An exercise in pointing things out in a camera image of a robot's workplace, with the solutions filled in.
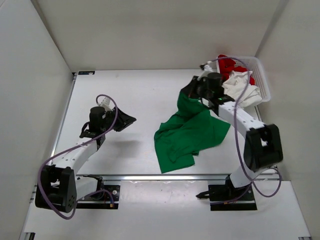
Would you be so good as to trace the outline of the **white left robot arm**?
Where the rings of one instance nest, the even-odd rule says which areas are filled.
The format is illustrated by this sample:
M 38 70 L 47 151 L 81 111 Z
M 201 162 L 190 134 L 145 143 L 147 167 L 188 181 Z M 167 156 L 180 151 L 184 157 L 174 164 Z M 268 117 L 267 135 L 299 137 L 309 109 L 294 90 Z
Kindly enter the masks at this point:
M 50 164 L 40 169 L 35 206 L 70 213 L 82 198 L 103 198 L 107 192 L 101 176 L 85 174 L 78 177 L 77 174 L 100 149 L 109 131 L 121 132 L 136 120 L 117 107 L 109 110 L 102 106 L 91 108 L 89 121 L 83 125 L 75 147 L 57 154 Z

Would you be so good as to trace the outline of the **green t-shirt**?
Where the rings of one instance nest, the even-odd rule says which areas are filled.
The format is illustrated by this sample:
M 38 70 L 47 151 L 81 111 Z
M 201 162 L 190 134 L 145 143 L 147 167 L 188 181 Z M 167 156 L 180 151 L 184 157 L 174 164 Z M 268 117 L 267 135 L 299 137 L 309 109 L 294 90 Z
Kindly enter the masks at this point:
M 197 99 L 180 92 L 177 112 L 161 123 L 154 134 L 154 148 L 161 173 L 193 166 L 194 156 L 220 145 L 230 126 L 211 116 L 210 110 Z

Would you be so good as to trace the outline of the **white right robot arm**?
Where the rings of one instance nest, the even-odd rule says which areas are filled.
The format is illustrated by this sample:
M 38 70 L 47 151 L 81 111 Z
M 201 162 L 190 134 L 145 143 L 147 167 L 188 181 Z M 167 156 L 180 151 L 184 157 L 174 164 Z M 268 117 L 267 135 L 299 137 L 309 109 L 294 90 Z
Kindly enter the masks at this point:
M 193 100 L 207 100 L 207 108 L 234 127 L 235 140 L 244 137 L 243 153 L 238 153 L 240 166 L 225 180 L 224 193 L 230 200 L 238 199 L 262 172 L 283 160 L 279 128 L 255 119 L 224 93 L 222 75 L 217 72 L 194 76 L 180 91 Z

